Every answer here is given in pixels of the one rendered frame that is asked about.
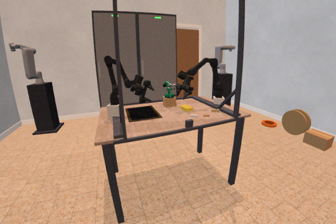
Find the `yellow sponge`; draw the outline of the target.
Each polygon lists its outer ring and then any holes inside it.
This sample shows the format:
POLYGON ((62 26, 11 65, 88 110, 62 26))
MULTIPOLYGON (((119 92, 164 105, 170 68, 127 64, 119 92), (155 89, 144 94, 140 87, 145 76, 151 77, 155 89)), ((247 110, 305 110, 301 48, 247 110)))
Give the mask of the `yellow sponge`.
POLYGON ((189 111, 193 111, 193 107, 189 106, 189 105, 181 105, 180 109, 189 112, 189 111))

